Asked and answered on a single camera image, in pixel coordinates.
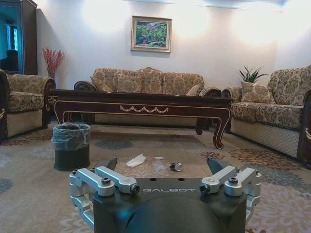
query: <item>ceiling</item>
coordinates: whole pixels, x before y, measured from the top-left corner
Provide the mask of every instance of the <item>ceiling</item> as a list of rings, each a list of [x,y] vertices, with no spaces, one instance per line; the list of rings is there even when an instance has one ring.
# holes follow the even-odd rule
[[[142,2],[160,2],[169,4],[190,4],[199,6],[224,7],[246,9],[251,6],[270,7],[274,11],[282,11],[282,7],[288,0],[128,0]]]

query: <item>vase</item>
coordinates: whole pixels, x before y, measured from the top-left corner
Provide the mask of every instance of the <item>vase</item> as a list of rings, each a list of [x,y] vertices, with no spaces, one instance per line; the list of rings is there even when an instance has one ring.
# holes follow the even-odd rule
[[[48,70],[48,76],[52,79],[55,79],[55,71]]]

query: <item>logo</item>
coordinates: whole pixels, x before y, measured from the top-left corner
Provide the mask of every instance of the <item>logo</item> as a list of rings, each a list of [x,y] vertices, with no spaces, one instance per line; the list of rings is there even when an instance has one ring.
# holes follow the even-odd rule
[[[143,192],[147,192],[147,193],[153,193],[153,192],[163,192],[163,193],[177,193],[177,192],[180,192],[180,193],[185,193],[185,192],[194,192],[195,191],[195,188],[170,188],[170,189],[158,189],[158,188],[144,188],[142,190]]]

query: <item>armchair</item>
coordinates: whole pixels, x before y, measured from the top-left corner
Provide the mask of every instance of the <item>armchair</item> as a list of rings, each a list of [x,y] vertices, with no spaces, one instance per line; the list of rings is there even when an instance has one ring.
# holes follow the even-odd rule
[[[243,136],[311,167],[311,66],[274,71],[268,82],[275,104],[242,102],[242,88],[228,87],[223,97],[233,98],[228,132]]]
[[[55,81],[37,75],[8,75],[0,69],[0,143],[19,133],[47,128],[48,96]]]

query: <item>framed painting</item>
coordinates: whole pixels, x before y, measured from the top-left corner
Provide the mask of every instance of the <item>framed painting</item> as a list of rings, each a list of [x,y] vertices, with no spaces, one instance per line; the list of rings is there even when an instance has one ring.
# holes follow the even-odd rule
[[[172,20],[132,16],[131,50],[171,52]]]

